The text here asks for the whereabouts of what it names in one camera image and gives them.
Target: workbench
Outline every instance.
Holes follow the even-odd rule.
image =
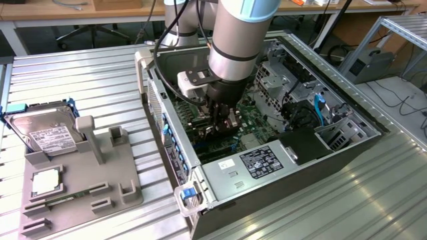
[[[279,31],[267,36],[278,35],[291,39]],[[374,104],[300,40],[292,44],[363,106]],[[14,64],[0,65],[0,78],[6,78],[3,106],[8,102],[32,104],[74,97],[80,115],[95,118],[96,134],[116,125],[130,132],[143,204],[43,239],[84,240],[94,236],[91,239],[190,240],[139,96],[134,55],[143,47],[140,44],[20,56]],[[379,107],[367,110],[390,130],[382,141],[337,174],[202,240],[426,239],[426,150]],[[7,128],[0,136],[0,238],[15,240],[24,145]]]
[[[142,8],[106,11],[95,11],[92,4],[82,6],[83,10],[79,11],[55,4],[52,0],[27,0],[26,4],[6,4],[0,13],[3,19],[3,21],[0,21],[0,30],[15,54],[18,56],[26,56],[30,52],[16,28],[144,22],[148,18],[152,0],[142,1]],[[327,8],[326,13],[331,14],[331,17],[321,33],[315,47],[319,46],[325,39],[345,2],[345,0],[341,0],[339,4],[331,4]],[[415,0],[405,0],[405,2],[406,11],[403,14],[407,15],[419,4]],[[318,15],[323,14],[325,9],[326,5],[299,6],[288,0],[282,0],[276,15]],[[395,9],[397,6],[393,4],[387,6],[373,6],[363,0],[354,0],[346,12],[387,12],[395,11]],[[158,0],[151,21],[163,21],[166,19],[164,13],[166,7],[163,1]]]

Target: floor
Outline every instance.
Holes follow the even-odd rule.
[[[314,15],[306,15],[305,20],[300,24],[299,30],[296,30],[296,24],[298,24],[298,16],[286,16],[286,17],[275,17],[270,30],[284,30],[290,29],[296,34],[296,36],[305,40],[305,42],[309,41],[314,28],[315,28],[315,22],[314,22]],[[106,25],[108,29],[112,29],[112,24]],[[130,23],[120,23],[118,25],[119,29],[118,31],[131,37],[132,40],[136,39],[136,35],[142,28],[142,23],[139,22],[130,22]],[[59,33],[62,35],[66,35],[74,30],[74,26],[59,26]],[[67,43],[67,50],[63,50],[59,48],[55,34],[51,27],[23,27],[18,29],[19,34],[22,36],[22,39],[26,42],[27,48],[30,53],[34,54],[46,54],[46,53],[55,53],[55,52],[63,52],[63,51],[75,51],[75,50],[84,50],[91,49],[91,33],[86,32],[71,39],[66,40]],[[155,36],[146,36],[144,40],[154,40],[155,37],[159,38],[160,34],[164,31],[164,23],[162,21],[154,22],[154,34]],[[96,37],[96,47],[104,48],[104,47],[115,47],[115,46],[123,46],[127,44],[127,41],[111,36],[103,32],[98,33]],[[330,44],[341,44],[342,42],[339,39],[331,37]],[[0,57],[12,56],[14,51],[11,49],[11,46],[8,44],[8,41],[0,32]]]

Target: hard disk drive label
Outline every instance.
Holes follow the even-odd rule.
[[[283,165],[268,146],[240,155],[240,159],[254,179],[283,169]]]
[[[67,126],[34,131],[30,135],[46,153],[70,149],[76,146]]]

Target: office chair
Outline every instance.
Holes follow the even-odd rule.
[[[59,36],[60,34],[59,34],[58,28],[52,27],[55,38],[56,38],[58,47],[66,50],[68,45],[64,43],[64,40],[72,38],[74,36],[76,36],[79,34],[83,34],[86,32],[88,32],[88,31],[91,32],[91,40],[92,40],[92,48],[94,49],[96,48],[95,37],[98,35],[96,34],[98,31],[124,39],[126,40],[126,44],[130,45],[131,44],[131,38],[127,35],[124,35],[123,33],[115,31],[119,28],[118,24],[116,23],[112,24],[112,29],[114,30],[110,30],[108,28],[103,27],[104,25],[106,24],[90,24],[90,25],[86,25],[83,27],[80,27],[79,25],[75,25],[74,26],[74,31],[70,32],[68,34],[63,35],[63,36]]]

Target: motherboard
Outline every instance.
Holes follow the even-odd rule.
[[[248,92],[236,105],[242,120],[239,131],[224,138],[216,139],[204,139],[202,135],[206,129],[211,127],[211,117],[206,107],[191,105],[178,99],[172,101],[180,123],[202,164],[207,164],[264,144],[268,138],[278,134],[278,131],[266,121],[267,116],[260,113],[251,99],[251,94]]]

